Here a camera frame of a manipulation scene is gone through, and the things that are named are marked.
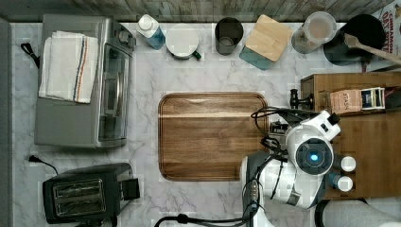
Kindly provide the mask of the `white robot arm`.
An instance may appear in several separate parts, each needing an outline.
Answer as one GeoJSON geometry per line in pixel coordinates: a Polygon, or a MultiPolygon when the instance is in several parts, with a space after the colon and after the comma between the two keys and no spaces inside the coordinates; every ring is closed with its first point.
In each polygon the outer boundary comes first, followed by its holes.
{"type": "Polygon", "coordinates": [[[266,199],[308,209],[324,195],[324,176],[334,162],[330,142],[340,133],[340,117],[321,111],[292,124],[276,148],[246,156],[240,166],[246,227],[274,227],[266,199]]]}

